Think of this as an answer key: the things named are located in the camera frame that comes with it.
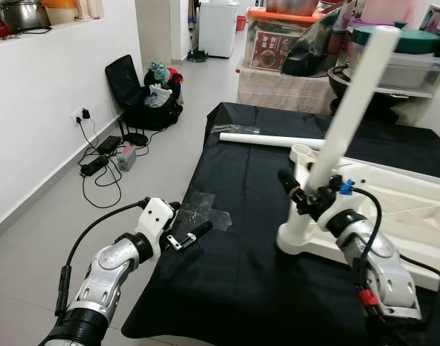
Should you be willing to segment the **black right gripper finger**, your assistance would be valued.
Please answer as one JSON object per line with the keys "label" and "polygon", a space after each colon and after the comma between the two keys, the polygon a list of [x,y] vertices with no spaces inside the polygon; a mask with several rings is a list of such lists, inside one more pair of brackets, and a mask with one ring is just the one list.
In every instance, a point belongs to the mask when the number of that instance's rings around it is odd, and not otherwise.
{"label": "black right gripper finger", "polygon": [[292,172],[279,170],[278,180],[288,195],[289,200],[295,205],[306,205],[305,191],[302,190],[302,185],[295,179]]}

